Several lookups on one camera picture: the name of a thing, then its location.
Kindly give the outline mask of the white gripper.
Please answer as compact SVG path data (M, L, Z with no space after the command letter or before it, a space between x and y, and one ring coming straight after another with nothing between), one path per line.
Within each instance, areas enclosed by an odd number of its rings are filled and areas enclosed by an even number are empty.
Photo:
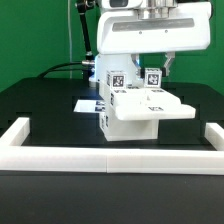
M97 49L101 54L132 54L141 78L139 53L165 54L167 77L175 51L203 50L210 44L210 2L100 1Z

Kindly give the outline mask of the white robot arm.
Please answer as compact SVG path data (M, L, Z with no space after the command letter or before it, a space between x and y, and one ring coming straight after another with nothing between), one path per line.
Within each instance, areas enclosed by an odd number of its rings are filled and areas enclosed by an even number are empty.
M91 51L86 12L98 7L97 51ZM210 0L77 0L87 58L95 63L93 82L109 79L108 73L123 71L127 83L145 76L139 56L163 53L162 76L179 51L204 50L210 44Z

